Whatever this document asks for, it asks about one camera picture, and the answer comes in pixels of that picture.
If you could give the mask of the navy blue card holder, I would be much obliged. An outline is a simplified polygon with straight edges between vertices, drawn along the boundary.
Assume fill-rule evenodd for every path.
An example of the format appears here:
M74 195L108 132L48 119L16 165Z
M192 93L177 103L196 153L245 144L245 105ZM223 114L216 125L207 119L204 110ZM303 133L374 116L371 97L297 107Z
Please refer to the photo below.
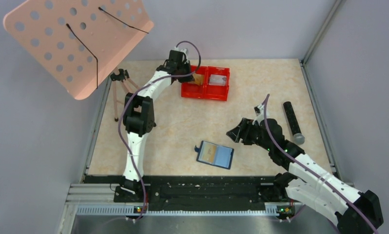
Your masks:
M214 163L207 163L201 159L202 149L203 149L203 145L205 142L215 144L215 143L203 140L203 141L201 141L200 146L194 146L194 151L197 153L196 161L200 162L200 163L207 164L207 165L211 165L211 166L215 166L218 168L223 168L223 169L229 170L232 166L234 149L230 148L230 147L223 146L223 145L215 144L217 146L217 150L215 153Z

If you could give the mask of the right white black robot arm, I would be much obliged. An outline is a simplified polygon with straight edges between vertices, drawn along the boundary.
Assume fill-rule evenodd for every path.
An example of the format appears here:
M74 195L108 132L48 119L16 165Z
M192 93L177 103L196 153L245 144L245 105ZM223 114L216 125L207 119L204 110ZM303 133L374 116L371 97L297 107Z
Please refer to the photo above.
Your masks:
M301 202L327 218L341 234L376 234L384 223L374 192L363 193L319 166L302 148L285 139L275 119L257 123L243 118L226 135L233 142L262 147L276 165L286 170L273 182L278 200Z

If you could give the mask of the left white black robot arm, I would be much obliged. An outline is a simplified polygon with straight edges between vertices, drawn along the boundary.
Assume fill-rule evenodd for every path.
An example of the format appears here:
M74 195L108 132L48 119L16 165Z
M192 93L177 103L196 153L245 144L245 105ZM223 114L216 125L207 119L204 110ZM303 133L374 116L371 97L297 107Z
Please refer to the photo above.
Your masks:
M134 94L127 94L123 124L127 132L127 162L123 176L122 189L131 201L139 201L144 196L141 180L144 175L143 159L146 140L154 127L154 101L175 80L187 82L194 80L188 49L174 48L169 58L158 66L152 78Z

